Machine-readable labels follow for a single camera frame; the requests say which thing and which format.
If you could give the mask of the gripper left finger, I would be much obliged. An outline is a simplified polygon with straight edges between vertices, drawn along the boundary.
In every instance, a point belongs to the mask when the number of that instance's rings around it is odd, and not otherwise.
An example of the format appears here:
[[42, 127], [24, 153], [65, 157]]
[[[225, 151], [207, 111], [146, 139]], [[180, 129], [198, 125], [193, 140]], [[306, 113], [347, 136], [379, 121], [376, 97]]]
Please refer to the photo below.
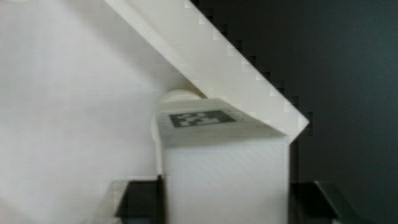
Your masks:
[[162, 176], [111, 183], [91, 224], [168, 224]]

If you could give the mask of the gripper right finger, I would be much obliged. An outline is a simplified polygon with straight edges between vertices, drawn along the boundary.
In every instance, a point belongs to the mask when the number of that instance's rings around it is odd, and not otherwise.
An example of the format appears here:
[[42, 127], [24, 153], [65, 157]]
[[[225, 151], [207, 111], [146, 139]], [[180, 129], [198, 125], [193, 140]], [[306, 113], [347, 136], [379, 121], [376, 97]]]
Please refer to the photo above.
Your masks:
[[363, 218], [331, 182], [292, 183], [289, 224], [363, 224]]

